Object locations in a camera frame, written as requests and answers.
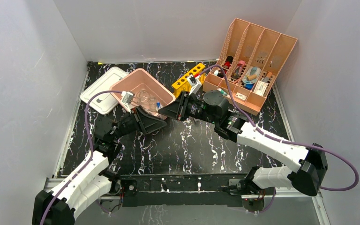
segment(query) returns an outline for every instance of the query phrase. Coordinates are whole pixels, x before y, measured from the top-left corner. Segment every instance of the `marble tabletop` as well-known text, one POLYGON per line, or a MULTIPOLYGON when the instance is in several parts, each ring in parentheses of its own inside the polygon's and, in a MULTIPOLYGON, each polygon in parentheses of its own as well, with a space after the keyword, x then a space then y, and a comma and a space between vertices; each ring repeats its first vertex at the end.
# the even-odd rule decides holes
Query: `marble tabletop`
MULTIPOLYGON (((198 62, 162 62, 130 64, 89 63, 88 77, 84 88, 89 87, 112 67, 128 73, 138 68, 145 69, 167 89, 171 84, 192 69, 198 62)), ((206 66, 214 62, 203 62, 206 66)), ((75 126, 68 143, 64 166, 58 177, 69 175, 89 150, 85 126, 85 103, 81 102, 75 126)), ((107 116, 119 120, 124 114, 119 105, 108 115, 90 110, 91 130, 97 117, 107 116)), ((260 113, 252 116, 258 126, 288 138, 273 91, 268 94, 260 113)), ((168 126, 149 135, 131 133, 120 138, 123 148, 110 165, 110 170, 119 174, 185 174, 185 173, 247 173, 253 166, 274 167, 281 163, 244 145, 219 137, 214 125, 203 121, 176 121, 168 119, 168 126)))

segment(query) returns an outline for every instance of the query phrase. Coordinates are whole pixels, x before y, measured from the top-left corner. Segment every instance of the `robotic arm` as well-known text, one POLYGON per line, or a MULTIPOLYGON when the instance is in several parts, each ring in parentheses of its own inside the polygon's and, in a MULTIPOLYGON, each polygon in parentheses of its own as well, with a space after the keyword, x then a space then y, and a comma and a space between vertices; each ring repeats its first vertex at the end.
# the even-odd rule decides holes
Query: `robotic arm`
MULTIPOLYGON (((228 108, 227 98, 217 90, 206 92, 203 100, 197 99, 194 93, 183 91, 173 103, 158 112, 180 121, 192 117, 212 123, 215 125, 215 132, 222 138, 251 146, 285 164, 276 168, 253 167, 246 177, 235 182, 229 181, 226 186, 218 187, 217 191, 244 195, 257 194, 270 187, 287 187, 309 196, 317 195, 328 170, 324 152, 273 141, 265 135, 285 139, 268 131, 263 131, 261 135, 244 115, 228 108)), ((72 180, 73 175, 85 165, 86 160, 49 193, 41 191, 37 195, 32 224, 40 224, 48 203, 69 180, 71 183, 57 196, 44 225, 73 225, 76 218, 100 196, 118 193, 121 176, 107 170, 122 148, 117 142, 118 138, 134 131, 149 134, 164 126, 165 121, 149 115, 140 106, 127 113, 119 123, 113 123, 105 117, 98 119, 95 124, 95 152, 92 161, 75 179, 72 180)))

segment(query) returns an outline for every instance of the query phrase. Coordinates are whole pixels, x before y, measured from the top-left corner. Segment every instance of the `small bottle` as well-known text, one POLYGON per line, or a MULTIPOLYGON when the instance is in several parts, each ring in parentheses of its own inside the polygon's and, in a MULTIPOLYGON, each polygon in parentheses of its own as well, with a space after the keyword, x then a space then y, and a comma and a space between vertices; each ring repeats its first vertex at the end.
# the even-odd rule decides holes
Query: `small bottle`
POLYGON ((245 66, 245 61, 240 60, 235 68, 234 72, 231 74, 232 79, 239 79, 241 77, 242 69, 245 66))

